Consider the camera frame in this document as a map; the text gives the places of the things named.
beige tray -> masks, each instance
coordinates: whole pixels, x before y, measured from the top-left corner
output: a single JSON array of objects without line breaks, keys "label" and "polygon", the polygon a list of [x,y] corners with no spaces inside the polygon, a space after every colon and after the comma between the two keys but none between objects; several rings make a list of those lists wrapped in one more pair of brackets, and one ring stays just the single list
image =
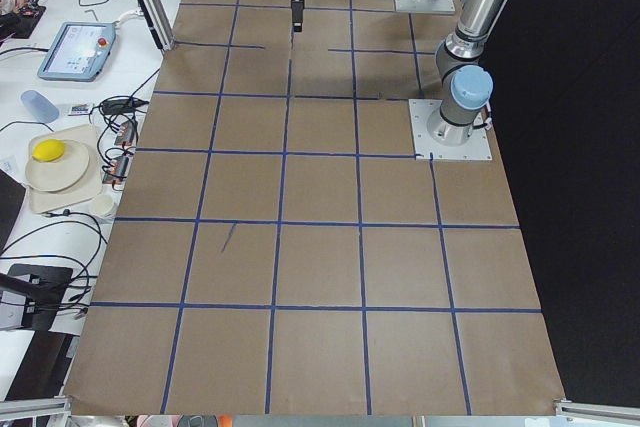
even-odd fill
[{"label": "beige tray", "polygon": [[100,158],[96,147],[98,138],[93,125],[80,125],[78,127],[34,137],[29,142],[29,152],[33,151],[36,144],[47,139],[75,140],[76,142],[81,142],[89,151],[89,166],[80,180],[66,189],[57,192],[39,192],[29,188],[29,206],[36,214],[42,214],[43,212],[49,212],[89,200],[98,195],[102,190]]}]

tiled table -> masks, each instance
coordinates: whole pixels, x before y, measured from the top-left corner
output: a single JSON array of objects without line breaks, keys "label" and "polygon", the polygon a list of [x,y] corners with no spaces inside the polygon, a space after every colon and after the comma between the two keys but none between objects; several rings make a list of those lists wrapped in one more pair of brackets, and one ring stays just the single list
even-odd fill
[{"label": "tiled table", "polygon": [[542,415],[499,152],[413,158],[455,18],[183,0],[66,388],[77,414]]}]

white table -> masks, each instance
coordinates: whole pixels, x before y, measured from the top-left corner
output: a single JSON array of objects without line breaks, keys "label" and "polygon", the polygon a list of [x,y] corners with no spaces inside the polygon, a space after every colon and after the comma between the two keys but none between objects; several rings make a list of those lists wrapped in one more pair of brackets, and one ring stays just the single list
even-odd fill
[{"label": "white table", "polygon": [[[83,3],[101,2],[103,0],[82,0]],[[180,0],[162,0],[169,21],[173,24]],[[113,22],[124,12],[137,8],[136,0],[111,0],[106,4],[94,7],[80,7],[78,0],[40,0],[47,11],[29,39],[10,39],[0,47],[0,51],[14,47],[49,48],[60,26],[64,22]],[[42,52],[16,52],[0,56],[0,127],[14,120],[33,121],[20,101],[20,94],[28,89],[42,93],[54,104],[90,102],[99,103],[113,95],[131,94],[150,74],[160,67],[162,53],[156,48],[143,18],[135,18],[122,24],[117,32],[110,58],[93,82],[44,81],[36,75],[44,58]],[[136,96],[149,99],[155,84],[151,79]],[[98,128],[104,124],[98,114],[93,116]],[[61,130],[88,122],[87,117],[67,117],[64,112],[50,127]],[[48,131],[40,125],[14,125],[0,133],[0,160],[10,165],[10,175],[18,181],[24,181],[23,172],[28,157],[29,140]],[[102,150],[113,145],[114,136],[109,133],[102,142]],[[111,187],[103,187],[103,192],[110,192],[118,200],[120,194]],[[72,210],[88,212],[88,202],[77,204]],[[40,226],[57,219],[48,219],[36,215],[29,210],[27,203],[22,206],[18,221],[13,229],[9,242]],[[111,224],[101,224],[105,237],[108,238]],[[68,255],[81,261],[87,261],[97,245],[97,235],[91,230],[77,224],[64,224],[45,229],[17,244],[6,255],[58,254]],[[89,272],[97,275],[104,256],[104,247],[92,263]],[[1,261],[0,272],[6,273],[17,261]],[[33,259],[25,263],[41,263],[45,265],[73,266],[74,272],[79,269],[70,262],[58,259]],[[65,300],[77,293],[68,291]],[[88,302],[89,293],[83,300]],[[79,335],[82,332],[83,319],[74,319],[73,314],[59,314],[53,324],[52,331]],[[6,398],[7,391],[15,377],[20,362],[24,357],[32,331],[0,332],[0,400]]]}]

orange object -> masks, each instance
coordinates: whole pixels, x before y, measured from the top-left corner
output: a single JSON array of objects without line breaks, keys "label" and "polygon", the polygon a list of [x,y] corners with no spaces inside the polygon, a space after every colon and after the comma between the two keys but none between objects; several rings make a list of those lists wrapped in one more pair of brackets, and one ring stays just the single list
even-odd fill
[{"label": "orange object", "polygon": [[218,427],[233,427],[233,416],[231,415],[219,415]]}]

white cup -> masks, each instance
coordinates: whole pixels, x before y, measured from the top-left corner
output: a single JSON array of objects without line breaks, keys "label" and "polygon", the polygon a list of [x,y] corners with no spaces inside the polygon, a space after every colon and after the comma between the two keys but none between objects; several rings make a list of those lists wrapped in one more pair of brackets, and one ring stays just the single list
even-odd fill
[{"label": "white cup", "polygon": [[96,195],[89,204],[89,213],[102,220],[112,220],[117,210],[118,203],[109,194]]}]

